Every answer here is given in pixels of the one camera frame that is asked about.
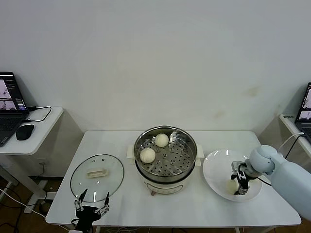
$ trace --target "glass lid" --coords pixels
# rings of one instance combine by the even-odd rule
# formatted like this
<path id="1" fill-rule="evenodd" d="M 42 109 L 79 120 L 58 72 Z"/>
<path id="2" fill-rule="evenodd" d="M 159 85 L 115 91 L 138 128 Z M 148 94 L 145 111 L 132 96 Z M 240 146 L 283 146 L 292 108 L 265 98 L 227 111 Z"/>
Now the glass lid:
<path id="1" fill-rule="evenodd" d="M 74 171 L 70 188 L 76 198 L 87 189 L 85 202 L 104 200 L 121 185 L 124 169 L 121 161 L 109 154 L 95 155 L 82 162 Z"/>

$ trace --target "black cable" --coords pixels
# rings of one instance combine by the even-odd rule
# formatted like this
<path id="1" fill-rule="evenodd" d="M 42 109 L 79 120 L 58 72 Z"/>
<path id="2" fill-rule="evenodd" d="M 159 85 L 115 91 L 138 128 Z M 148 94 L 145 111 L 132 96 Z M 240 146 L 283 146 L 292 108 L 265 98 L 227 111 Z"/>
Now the black cable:
<path id="1" fill-rule="evenodd" d="M 22 202 L 21 201 L 21 198 L 20 198 L 20 196 L 15 192 L 15 191 L 13 191 L 12 189 L 10 189 L 10 188 L 7 188 L 7 187 L 2 187 L 1 186 L 1 188 L 3 188 L 3 189 L 8 189 L 8 190 L 11 190 L 13 193 L 15 193 L 16 194 L 16 196 L 18 197 L 18 199 L 19 199 L 19 202 Z M 19 222 L 19 219 L 20 219 L 20 216 L 21 216 L 21 214 L 23 213 L 23 205 L 20 205 L 20 211 L 19 211 L 19 214 L 18 214 L 18 216 L 17 216 L 17 219 L 16 219 L 16 222 L 15 222 L 15 227 L 14 227 L 14 233 L 18 233 L 18 222 Z"/>
<path id="2" fill-rule="evenodd" d="M 2 188 L 2 189 L 5 189 L 5 188 L 6 188 L 6 189 L 10 190 L 11 192 L 15 193 L 15 195 L 16 195 L 16 196 L 18 197 L 18 199 L 19 199 L 19 202 L 22 202 L 20 196 L 19 196 L 14 190 L 12 190 L 12 189 L 10 189 L 10 188 L 7 188 L 7 187 L 4 187 L 4 186 L 0 186 L 0 188 Z M 47 195 L 48 195 L 48 192 L 45 192 L 45 198 L 44 198 L 44 200 L 46 200 Z M 0 227 L 3 226 L 3 225 L 5 225 L 5 224 L 6 224 L 6 225 L 9 225 L 9 226 L 11 226 L 11 227 L 14 227 L 14 231 L 13 231 L 13 232 L 14 232 L 14 233 L 18 233 L 19 230 L 18 230 L 18 227 L 17 227 L 17 226 L 18 226 L 20 217 L 21 217 L 21 215 L 22 215 L 22 213 L 23 213 L 24 206 L 23 206 L 23 205 L 20 205 L 20 207 L 9 206 L 9 205 L 2 204 L 1 202 L 0 202 L 0 205 L 5 206 L 5 207 L 7 207 L 7 208 L 20 208 L 19 214 L 18 214 L 17 219 L 16 219 L 16 222 L 15 222 L 15 226 L 12 226 L 10 223 L 7 223 L 7 222 L 5 222 L 5 223 L 3 223 L 3 224 L 0 225 Z M 27 205 L 27 206 L 34 206 L 34 205 L 41 205 L 41 203 L 33 204 L 33 205 Z"/>
<path id="3" fill-rule="evenodd" d="M 244 164 L 240 164 L 238 167 L 238 171 L 240 171 L 241 166 L 244 166 Z"/>
<path id="4" fill-rule="evenodd" d="M 78 219 L 78 218 L 75 218 L 75 219 L 71 220 L 71 224 L 76 228 L 76 227 L 77 227 L 76 224 L 73 223 L 73 222 L 75 222 L 75 221 L 79 221 L 79 219 Z"/>
<path id="5" fill-rule="evenodd" d="M 39 175 L 37 175 L 36 177 L 32 178 L 32 180 L 37 179 L 39 176 L 43 175 L 43 174 L 44 174 L 44 172 L 45 172 L 45 168 L 44 168 L 45 164 L 44 164 L 44 163 L 39 163 L 39 164 L 40 164 L 40 165 L 42 165 L 42 167 L 43 167 L 43 171 L 42 171 Z"/>
<path id="6" fill-rule="evenodd" d="M 295 141 L 294 141 L 294 143 L 292 144 L 292 146 L 291 146 L 290 150 L 287 152 L 287 155 L 285 156 L 285 159 L 287 159 L 287 157 L 288 157 L 288 155 L 290 154 L 291 150 L 293 149 L 293 147 L 294 147 L 294 145 L 295 145 L 296 141 L 297 141 L 297 140 L 298 140 L 298 138 L 300 138 L 301 136 L 302 136 L 302 137 L 305 137 L 305 135 L 304 135 L 304 134 L 301 134 L 301 135 L 299 135 L 299 136 L 295 139 Z"/>
<path id="7" fill-rule="evenodd" d="M 257 177 L 257 179 L 264 182 L 266 185 L 271 186 L 271 184 L 267 183 L 266 181 L 262 180 L 261 178 Z"/>
<path id="8" fill-rule="evenodd" d="M 8 223 L 8 222 L 5 222 L 5 223 L 1 224 L 0 227 L 2 227 L 2 226 L 4 226 L 4 225 L 8 225 L 8 226 L 14 228 L 14 230 L 15 230 L 15 226 L 11 225 L 11 224 Z"/>
<path id="9" fill-rule="evenodd" d="M 42 121 L 44 121 L 47 118 L 47 116 L 50 114 L 50 112 L 52 111 L 52 107 L 49 107 L 49 106 L 47 106 L 47 107 L 29 107 L 28 109 L 29 109 L 29 111 L 30 110 L 34 111 L 34 110 L 43 109 L 43 108 L 49 108 L 50 110 L 42 120 L 31 120 L 30 118 L 28 118 L 26 120 L 22 120 L 22 122 L 42 122 Z"/>
<path id="10" fill-rule="evenodd" d="M 181 230 L 181 231 L 184 232 L 184 233 L 188 233 L 186 230 L 184 230 L 184 229 L 182 229 L 182 228 L 172 228 L 171 233 L 173 233 L 174 229 L 179 229 L 179 230 Z"/>
<path id="11" fill-rule="evenodd" d="M 2 189 L 6 188 L 6 189 L 10 190 L 11 192 L 15 193 L 15 195 L 18 196 L 18 198 L 20 199 L 20 196 L 19 196 L 15 191 L 13 191 L 12 189 L 7 188 L 7 187 L 4 187 L 4 186 L 0 186 L 0 188 L 2 188 Z M 3 206 L 5 206 L 5 207 L 7 207 L 7 208 L 21 208 L 20 206 L 9 206 L 9 205 L 5 205 L 5 204 L 2 204 L 1 202 L 0 202 L 0 205 L 3 205 Z"/>

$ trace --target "white robotic arm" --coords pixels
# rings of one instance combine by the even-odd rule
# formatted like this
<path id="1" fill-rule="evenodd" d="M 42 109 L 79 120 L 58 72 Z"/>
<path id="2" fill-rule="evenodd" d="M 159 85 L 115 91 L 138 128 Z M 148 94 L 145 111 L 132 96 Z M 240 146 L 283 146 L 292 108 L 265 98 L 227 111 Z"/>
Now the white robotic arm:
<path id="1" fill-rule="evenodd" d="M 311 220 L 311 174 L 299 165 L 284 159 L 268 145 L 254 149 L 245 161 L 244 172 L 250 177 L 263 174 L 271 186 L 299 214 Z"/>

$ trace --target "table leg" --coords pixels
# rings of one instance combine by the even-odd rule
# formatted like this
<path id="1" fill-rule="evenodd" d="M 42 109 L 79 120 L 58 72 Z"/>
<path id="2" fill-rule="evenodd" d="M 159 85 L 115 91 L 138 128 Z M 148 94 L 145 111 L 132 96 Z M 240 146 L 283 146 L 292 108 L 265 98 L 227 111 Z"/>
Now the table leg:
<path id="1" fill-rule="evenodd" d="M 252 229 L 249 233 L 267 233 L 271 230 L 273 230 L 275 227 L 258 227 L 255 229 Z"/>
<path id="2" fill-rule="evenodd" d="M 38 186 L 43 189 L 47 183 L 48 183 L 47 180 L 42 180 L 39 182 Z M 46 197 L 42 198 L 42 197 L 38 196 L 37 194 L 33 194 L 27 203 L 27 205 L 29 205 L 29 208 L 33 210 L 35 208 L 35 204 L 37 204 L 38 200 L 44 200 L 44 199 L 53 200 L 56 196 L 56 192 L 46 192 L 45 195 L 46 195 Z M 25 208 L 24 213 L 30 214 L 32 212 L 30 209 Z"/>
<path id="3" fill-rule="evenodd" d="M 0 165 L 34 194 L 42 198 L 45 197 L 45 191 L 40 188 L 32 179 L 30 179 L 28 175 L 24 172 L 24 169 L 20 165 L 12 161 L 10 156 L 2 156 Z"/>
<path id="4" fill-rule="evenodd" d="M 18 181 L 1 166 L 0 166 L 0 176 L 3 177 L 7 182 L 11 182 L 12 185 L 14 186 L 18 185 Z"/>
<path id="5" fill-rule="evenodd" d="M 18 185 L 18 181 L 11 176 L 3 167 L 0 166 L 0 176 L 3 177 L 8 184 L 6 185 L 6 188 L 10 188 L 12 185 L 16 186 Z M 0 201 L 4 198 L 5 194 L 0 193 Z"/>
<path id="6" fill-rule="evenodd" d="M 46 192 L 43 190 L 44 186 L 47 184 L 48 181 L 40 181 L 39 185 L 37 185 L 32 179 L 28 177 L 28 175 L 23 171 L 23 168 L 14 163 L 10 156 L 2 156 L 0 165 L 9 172 L 12 176 L 14 176 L 19 182 L 21 182 L 26 188 L 33 192 L 32 197 L 30 198 L 27 205 L 30 209 L 34 209 L 35 204 L 38 200 L 41 199 L 54 199 L 56 193 L 55 192 Z M 31 213 L 32 211 L 25 208 L 24 213 Z"/>
<path id="7" fill-rule="evenodd" d="M 96 227 L 95 233 L 101 233 L 101 227 Z"/>

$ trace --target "steamed bun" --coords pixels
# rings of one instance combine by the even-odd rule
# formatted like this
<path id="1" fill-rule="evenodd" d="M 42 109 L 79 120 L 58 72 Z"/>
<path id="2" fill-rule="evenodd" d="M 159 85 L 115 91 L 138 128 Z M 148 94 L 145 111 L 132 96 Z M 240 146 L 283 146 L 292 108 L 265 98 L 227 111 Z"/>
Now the steamed bun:
<path id="1" fill-rule="evenodd" d="M 164 133 L 159 133 L 155 137 L 155 144 L 158 147 L 165 147 L 168 143 L 169 143 L 169 137 L 167 137 L 167 135 Z"/>
<path id="2" fill-rule="evenodd" d="M 152 163 L 156 158 L 156 153 L 151 148 L 145 148 L 140 152 L 140 160 L 143 163 L 149 164 Z"/>

